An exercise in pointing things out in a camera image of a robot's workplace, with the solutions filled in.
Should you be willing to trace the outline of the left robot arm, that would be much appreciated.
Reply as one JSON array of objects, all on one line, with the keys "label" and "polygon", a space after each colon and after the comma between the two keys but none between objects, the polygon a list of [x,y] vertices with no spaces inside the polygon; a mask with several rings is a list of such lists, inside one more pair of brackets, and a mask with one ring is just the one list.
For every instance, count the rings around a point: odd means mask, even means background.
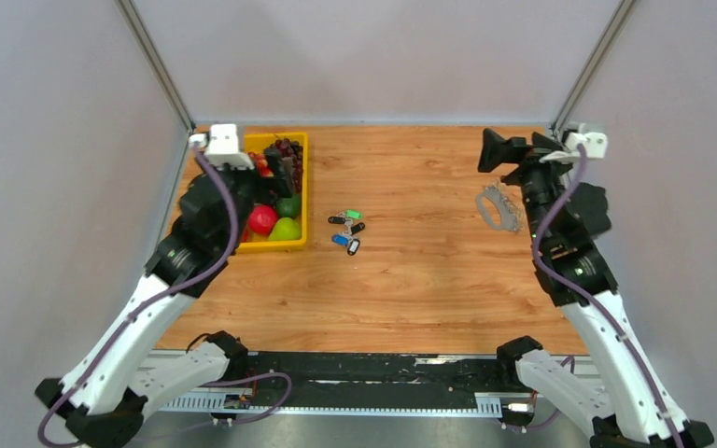
[{"label": "left robot arm", "polygon": [[230,334],[205,337],[190,354],[143,371],[161,336],[227,267],[241,244],[250,214],[296,189],[282,156],[257,166],[241,149],[192,145],[201,173],[179,199],[179,217],[147,261],[125,307],[81,361],[35,389],[46,406],[37,437],[51,446],[47,428],[63,420],[74,447],[122,447],[163,405],[192,389],[241,384],[245,348]]}]

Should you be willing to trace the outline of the clear keyring holder with rings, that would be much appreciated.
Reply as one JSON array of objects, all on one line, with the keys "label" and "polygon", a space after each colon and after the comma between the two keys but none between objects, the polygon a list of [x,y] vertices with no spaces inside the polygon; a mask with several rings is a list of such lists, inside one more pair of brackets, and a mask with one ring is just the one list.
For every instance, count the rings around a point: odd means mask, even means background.
[{"label": "clear keyring holder with rings", "polygon": [[484,186],[474,202],[484,223],[493,231],[518,233],[524,228],[523,209],[501,182]]}]

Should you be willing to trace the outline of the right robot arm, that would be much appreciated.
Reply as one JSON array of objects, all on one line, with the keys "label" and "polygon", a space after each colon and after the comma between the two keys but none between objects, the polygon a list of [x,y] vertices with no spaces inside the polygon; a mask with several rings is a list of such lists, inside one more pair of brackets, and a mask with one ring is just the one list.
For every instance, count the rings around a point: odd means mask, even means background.
[{"label": "right robot arm", "polygon": [[523,336],[499,346],[496,376],[508,389],[548,399],[593,447],[708,447],[708,424],[688,417],[654,371],[628,319],[618,283],[596,240],[612,227],[604,188],[583,181],[590,161],[606,156],[606,134],[584,126],[553,139],[483,131],[477,169],[511,166],[477,197],[494,204],[495,230],[527,228],[537,280],[571,323],[600,377],[593,388]]}]

